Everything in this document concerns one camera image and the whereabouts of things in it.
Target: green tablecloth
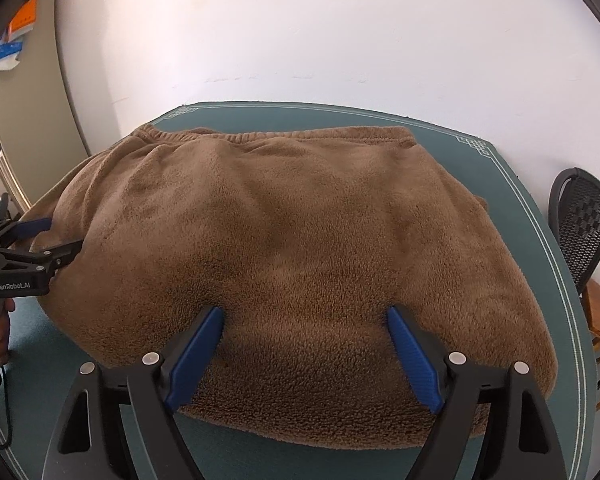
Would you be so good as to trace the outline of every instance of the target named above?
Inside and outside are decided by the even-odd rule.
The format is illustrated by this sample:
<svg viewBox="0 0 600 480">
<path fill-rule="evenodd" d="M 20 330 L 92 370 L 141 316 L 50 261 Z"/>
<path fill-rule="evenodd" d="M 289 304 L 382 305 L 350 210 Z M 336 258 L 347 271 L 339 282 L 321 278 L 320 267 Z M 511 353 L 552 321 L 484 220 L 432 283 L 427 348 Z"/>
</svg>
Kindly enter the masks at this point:
<svg viewBox="0 0 600 480">
<path fill-rule="evenodd" d="M 586 320 L 566 264 L 546 222 L 493 145 L 477 137 L 408 118 L 353 108 L 286 103 L 202 103 L 153 121 L 175 132 L 207 126 L 222 132 L 307 130 L 329 126 L 404 124 L 419 143 L 472 193 L 489 202 L 490 216 L 522 268 L 549 326 L 558 354 L 549 408 L 569 480 L 583 479 L 589 462 L 596 402 L 595 360 Z M 13 314 L 8 366 L 14 421 L 4 455 L 22 479 L 41 475 L 46 447 L 65 394 L 88 356 L 52 326 L 34 299 Z M 0 436 L 4 422 L 0 390 Z M 128 409 L 132 454 L 142 479 L 153 478 Z M 178 416 L 187 444 L 208 480 L 357 480 L 405 478 L 417 449 L 345 451 L 296 446 Z M 469 442 L 457 478 L 472 475 L 481 439 Z"/>
</svg>

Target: fleece blanket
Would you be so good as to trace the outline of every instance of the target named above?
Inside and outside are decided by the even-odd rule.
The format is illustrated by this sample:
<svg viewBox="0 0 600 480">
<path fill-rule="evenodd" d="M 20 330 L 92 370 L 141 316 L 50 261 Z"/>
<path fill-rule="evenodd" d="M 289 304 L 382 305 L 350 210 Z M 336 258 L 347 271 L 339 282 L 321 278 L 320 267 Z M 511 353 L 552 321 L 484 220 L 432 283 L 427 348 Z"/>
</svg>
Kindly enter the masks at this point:
<svg viewBox="0 0 600 480">
<path fill-rule="evenodd" d="M 47 216 L 32 250 L 84 245 L 40 304 L 102 364 L 159 350 L 205 304 L 224 309 L 189 416 L 311 446 L 423 444 L 433 416 L 391 343 L 394 303 L 449 350 L 524 360 L 554 387 L 541 311 L 485 204 L 406 128 L 144 125 L 24 219 Z M 478 410 L 474 434 L 485 421 Z"/>
</svg>

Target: blue rubber pad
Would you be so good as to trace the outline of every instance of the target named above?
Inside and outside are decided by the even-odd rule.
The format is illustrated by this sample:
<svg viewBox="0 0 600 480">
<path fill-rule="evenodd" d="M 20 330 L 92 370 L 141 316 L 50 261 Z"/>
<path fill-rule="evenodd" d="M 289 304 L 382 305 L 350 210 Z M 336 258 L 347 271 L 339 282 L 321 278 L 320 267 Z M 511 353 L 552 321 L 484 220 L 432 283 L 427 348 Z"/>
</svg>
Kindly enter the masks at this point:
<svg viewBox="0 0 600 480">
<path fill-rule="evenodd" d="M 431 413 L 439 413 L 445 399 L 440 393 L 439 378 L 435 368 L 394 306 L 387 311 L 386 317 L 393 346 L 417 400 L 428 406 Z"/>
<path fill-rule="evenodd" d="M 28 222 L 19 222 L 13 227 L 13 234 L 17 240 L 27 240 L 37 236 L 42 231 L 51 229 L 50 218 L 40 218 L 37 220 L 29 220 Z"/>
<path fill-rule="evenodd" d="M 223 325 L 224 313 L 221 308 L 214 307 L 182 352 L 171 371 L 171 390 L 164 400 L 172 412 L 191 402 L 191 397 L 195 394 L 197 385 L 220 342 Z"/>
</svg>

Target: wooden chair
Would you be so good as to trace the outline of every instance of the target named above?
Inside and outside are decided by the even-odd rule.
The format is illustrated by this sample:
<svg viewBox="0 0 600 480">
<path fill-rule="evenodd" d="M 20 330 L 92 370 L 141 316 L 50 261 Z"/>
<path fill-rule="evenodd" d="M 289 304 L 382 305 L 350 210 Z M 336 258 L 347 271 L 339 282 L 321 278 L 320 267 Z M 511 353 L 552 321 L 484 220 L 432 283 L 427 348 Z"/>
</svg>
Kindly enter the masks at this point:
<svg viewBox="0 0 600 480">
<path fill-rule="evenodd" d="M 548 213 L 549 227 L 582 298 L 593 348 L 599 351 L 600 285 L 591 275 L 600 261 L 600 181 L 580 168 L 562 171 L 551 188 Z"/>
</svg>

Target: silver screw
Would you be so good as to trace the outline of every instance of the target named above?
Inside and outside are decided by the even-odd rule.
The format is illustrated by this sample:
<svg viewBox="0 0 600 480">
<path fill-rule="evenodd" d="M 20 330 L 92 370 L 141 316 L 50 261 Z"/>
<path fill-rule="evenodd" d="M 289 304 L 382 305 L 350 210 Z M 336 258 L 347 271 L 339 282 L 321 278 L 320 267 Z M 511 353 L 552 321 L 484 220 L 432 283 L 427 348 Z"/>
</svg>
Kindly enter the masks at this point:
<svg viewBox="0 0 600 480">
<path fill-rule="evenodd" d="M 513 365 L 513 369 L 522 375 L 529 373 L 529 365 L 524 361 L 516 361 L 516 363 Z"/>
<path fill-rule="evenodd" d="M 80 373 L 82 375 L 89 375 L 95 369 L 96 365 L 89 361 L 88 363 L 84 363 L 83 365 L 81 365 Z"/>
<path fill-rule="evenodd" d="M 160 354 L 158 354 L 157 352 L 149 352 L 149 353 L 145 354 L 144 357 L 142 358 L 142 362 L 145 365 L 154 365 L 159 360 L 160 360 Z"/>
<path fill-rule="evenodd" d="M 449 354 L 449 361 L 454 365 L 463 365 L 466 362 L 466 355 L 462 352 L 451 352 Z"/>
</svg>

